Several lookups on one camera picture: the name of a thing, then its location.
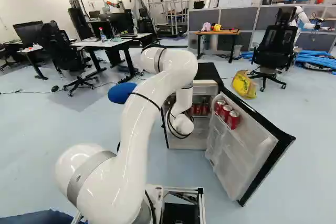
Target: can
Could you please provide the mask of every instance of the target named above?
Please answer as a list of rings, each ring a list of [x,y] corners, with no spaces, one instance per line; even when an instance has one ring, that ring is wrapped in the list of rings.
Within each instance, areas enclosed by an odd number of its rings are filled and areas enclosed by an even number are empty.
[[[217,115],[220,115],[222,107],[226,104],[226,102],[224,100],[218,100],[215,103],[215,112]]]
[[[224,122],[227,122],[231,110],[232,107],[228,104],[222,107],[221,118],[224,120]]]
[[[202,107],[202,115],[208,115],[209,114],[209,104],[203,103]]]
[[[237,111],[231,110],[227,119],[227,124],[231,130],[234,130],[240,123],[240,115]]]
[[[195,105],[192,104],[191,107],[190,107],[190,109],[189,109],[189,115],[193,115],[194,111],[195,111]]]
[[[201,105],[195,104],[194,115],[201,115]]]

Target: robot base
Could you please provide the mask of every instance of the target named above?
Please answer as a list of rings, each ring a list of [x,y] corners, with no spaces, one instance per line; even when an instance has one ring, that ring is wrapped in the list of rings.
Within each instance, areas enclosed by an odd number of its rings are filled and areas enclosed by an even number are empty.
[[[151,218],[148,224],[205,224],[204,194],[202,187],[165,187],[146,185],[153,203],[157,223]],[[77,212],[71,224],[77,224],[84,216]]]

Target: blue foam pad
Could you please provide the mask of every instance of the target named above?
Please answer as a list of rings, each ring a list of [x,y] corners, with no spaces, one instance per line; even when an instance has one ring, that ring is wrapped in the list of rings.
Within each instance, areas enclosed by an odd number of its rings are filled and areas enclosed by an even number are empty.
[[[124,82],[110,88],[107,96],[111,102],[125,104],[130,93],[133,92],[137,85],[132,82]]]

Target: office chair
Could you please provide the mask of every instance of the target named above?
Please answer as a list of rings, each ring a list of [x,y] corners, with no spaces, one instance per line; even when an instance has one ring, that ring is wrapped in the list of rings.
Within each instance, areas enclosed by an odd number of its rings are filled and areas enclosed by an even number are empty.
[[[282,89],[286,88],[287,84],[277,79],[277,73],[280,73],[277,69],[289,69],[294,58],[293,48],[297,30],[297,27],[287,24],[268,26],[262,42],[258,47],[254,47],[251,64],[259,64],[260,72],[252,71],[250,79],[263,79],[261,92],[265,90],[267,79],[282,84]]]
[[[59,71],[62,69],[82,73],[85,71],[85,67],[91,67],[91,65],[87,64],[90,58],[84,58],[82,50],[77,50],[77,48],[70,46],[70,40],[64,30],[54,31],[49,24],[44,24],[38,38],[38,43],[51,55],[53,63]],[[63,90],[67,90],[68,87],[73,86],[68,93],[72,97],[73,92],[79,85],[82,86],[85,84],[94,89],[95,86],[88,83],[91,80],[98,81],[98,77],[82,78],[77,76],[77,80],[64,85]]]
[[[17,65],[17,62],[8,62],[8,58],[10,57],[8,51],[6,50],[5,46],[0,44],[0,59],[4,58],[5,59],[5,64],[0,66],[0,71],[4,71],[5,67],[12,67]]]

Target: yellow object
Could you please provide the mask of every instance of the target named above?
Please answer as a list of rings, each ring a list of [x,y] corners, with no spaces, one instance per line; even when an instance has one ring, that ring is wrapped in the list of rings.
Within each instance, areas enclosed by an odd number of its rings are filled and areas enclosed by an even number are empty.
[[[213,31],[220,31],[222,26],[220,25],[220,24],[216,24],[216,25],[214,25],[214,29],[213,29]]]
[[[257,97],[257,85],[247,76],[247,71],[248,70],[238,71],[231,85],[243,98],[254,99]]]

